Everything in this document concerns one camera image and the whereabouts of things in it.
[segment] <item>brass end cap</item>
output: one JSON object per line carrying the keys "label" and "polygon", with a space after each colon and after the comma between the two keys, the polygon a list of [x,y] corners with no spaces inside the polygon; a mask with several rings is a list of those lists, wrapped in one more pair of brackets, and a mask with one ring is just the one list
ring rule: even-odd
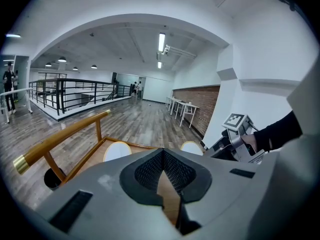
{"label": "brass end cap", "polygon": [[20,155],[18,158],[16,158],[13,161],[13,165],[19,174],[23,174],[26,170],[30,168],[29,164],[27,163],[23,155]]}

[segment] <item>wooden handrail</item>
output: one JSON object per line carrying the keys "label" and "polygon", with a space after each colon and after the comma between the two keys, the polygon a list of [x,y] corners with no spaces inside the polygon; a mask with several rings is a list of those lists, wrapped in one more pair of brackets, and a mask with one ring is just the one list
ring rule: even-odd
{"label": "wooden handrail", "polygon": [[50,151],[55,148],[57,145],[62,143],[64,140],[69,138],[70,136],[74,135],[75,133],[79,132],[83,128],[96,123],[96,130],[97,130],[97,138],[98,143],[101,145],[101,129],[100,129],[100,119],[106,117],[108,114],[110,114],[110,110],[107,110],[105,112],[102,112],[97,115],[90,116],[86,119],[83,119],[79,122],[76,122],[65,129],[51,135],[49,138],[41,141],[40,143],[36,144],[34,147],[32,147],[27,153],[24,155],[19,156],[17,159],[13,161],[13,165],[16,168],[16,170],[23,174],[26,170],[28,170],[34,163],[36,163],[40,158],[46,155],[47,161],[50,161],[51,164],[50,167],[54,170],[53,167],[55,167],[56,163],[52,161],[49,157]]}

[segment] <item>ceiling light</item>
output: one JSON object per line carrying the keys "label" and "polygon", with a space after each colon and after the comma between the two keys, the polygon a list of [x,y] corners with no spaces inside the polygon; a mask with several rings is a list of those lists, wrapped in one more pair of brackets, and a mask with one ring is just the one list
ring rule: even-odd
{"label": "ceiling light", "polygon": [[21,37],[21,35],[19,35],[19,34],[6,34],[5,36],[7,38],[20,38]]}
{"label": "ceiling light", "polygon": [[58,59],[58,62],[67,62],[66,57],[61,57],[60,59]]}
{"label": "ceiling light", "polygon": [[165,45],[165,38],[166,34],[165,33],[160,33],[159,34],[159,51],[162,52],[164,50],[164,45]]}

